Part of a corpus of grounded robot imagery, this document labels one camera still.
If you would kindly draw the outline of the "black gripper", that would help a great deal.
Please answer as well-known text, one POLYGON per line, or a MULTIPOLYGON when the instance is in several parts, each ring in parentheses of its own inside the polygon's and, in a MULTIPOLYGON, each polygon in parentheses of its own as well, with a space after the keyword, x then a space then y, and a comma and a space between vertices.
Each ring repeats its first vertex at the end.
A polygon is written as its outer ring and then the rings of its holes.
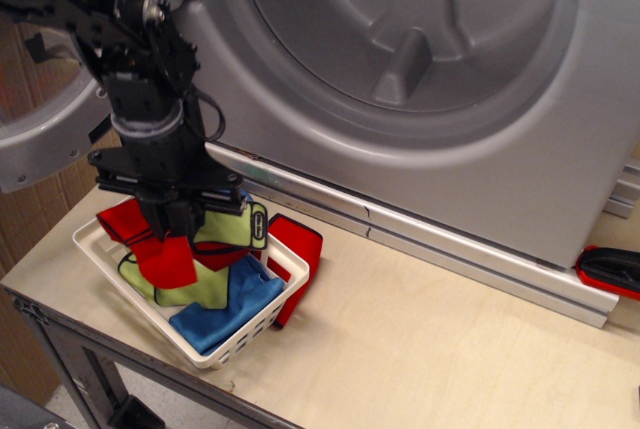
POLYGON ((95 150, 88 162, 98 171, 100 188, 138 198, 152 234, 164 241, 169 231, 161 204, 172 203, 172 235, 189 245, 205 222, 205 210, 240 214, 242 178, 216 162, 205 149, 202 119, 185 118, 154 138, 123 136, 118 148, 95 150))

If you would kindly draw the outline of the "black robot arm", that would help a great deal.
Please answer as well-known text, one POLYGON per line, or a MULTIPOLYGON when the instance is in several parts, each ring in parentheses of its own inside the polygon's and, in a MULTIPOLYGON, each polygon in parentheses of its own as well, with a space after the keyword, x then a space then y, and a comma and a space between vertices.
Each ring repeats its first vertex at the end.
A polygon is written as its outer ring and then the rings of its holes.
POLYGON ((1 0, 3 12, 69 33, 106 91, 117 148, 90 154, 100 188, 133 196, 158 238, 193 237, 207 211, 239 215, 242 179, 215 162, 193 78, 195 45, 167 0, 1 0))

